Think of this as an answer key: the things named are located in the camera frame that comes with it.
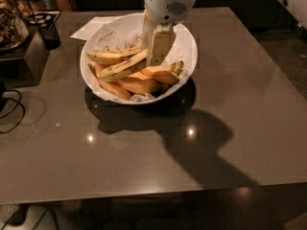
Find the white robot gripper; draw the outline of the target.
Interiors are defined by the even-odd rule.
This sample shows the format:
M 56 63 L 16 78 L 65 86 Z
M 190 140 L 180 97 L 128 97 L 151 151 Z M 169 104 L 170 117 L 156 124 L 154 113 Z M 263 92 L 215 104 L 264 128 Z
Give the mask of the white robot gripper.
M 144 0 L 142 47 L 148 48 L 149 66 L 160 65 L 176 40 L 173 24 L 166 23 L 182 22 L 195 2 L 196 0 Z

